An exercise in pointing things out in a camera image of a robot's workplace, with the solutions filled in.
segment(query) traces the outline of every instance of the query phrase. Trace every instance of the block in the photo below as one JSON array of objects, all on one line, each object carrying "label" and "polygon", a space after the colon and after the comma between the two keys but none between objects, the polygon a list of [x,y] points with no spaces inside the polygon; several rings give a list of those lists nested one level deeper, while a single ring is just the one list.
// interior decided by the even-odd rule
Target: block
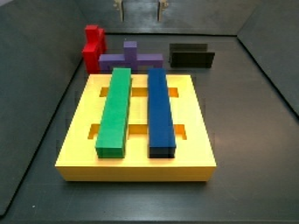
[{"label": "block", "polygon": [[104,112],[99,125],[96,150],[99,158],[126,156],[127,117],[131,94],[131,69],[113,69]]},{"label": "block", "polygon": [[139,66],[164,67],[164,56],[160,53],[138,54],[136,60]]},{"label": "block", "polygon": [[148,69],[148,137],[150,158],[174,158],[174,119],[163,68]]},{"label": "block", "polygon": [[85,68],[89,74],[99,73],[99,45],[97,43],[85,44],[81,51]]},{"label": "block", "polygon": [[207,44],[170,44],[170,52],[207,52]]},{"label": "block", "polygon": [[88,43],[81,51],[85,68],[89,74],[97,74],[100,71],[99,56],[107,50],[105,31],[97,25],[87,25],[85,34]]},{"label": "block", "polygon": [[89,24],[85,27],[85,35],[87,35],[87,41],[89,44],[99,43],[100,37],[99,37],[99,26],[95,24]]},{"label": "block", "polygon": [[101,54],[97,63],[101,73],[109,73],[113,67],[130,67],[136,73],[139,66],[163,67],[164,57],[162,54],[138,54],[136,42],[124,41],[124,54]]},{"label": "block", "polygon": [[171,67],[211,68],[215,52],[207,44],[170,44]]},{"label": "block", "polygon": [[172,52],[171,67],[211,68],[215,52]]},{"label": "block", "polygon": [[147,75],[132,74],[124,158],[95,150],[111,74],[92,74],[80,97],[56,169],[67,181],[208,181],[216,169],[192,78],[167,74],[175,129],[175,158],[148,158]]},{"label": "block", "polygon": [[136,61],[136,42],[124,41],[124,55],[127,61]]}]

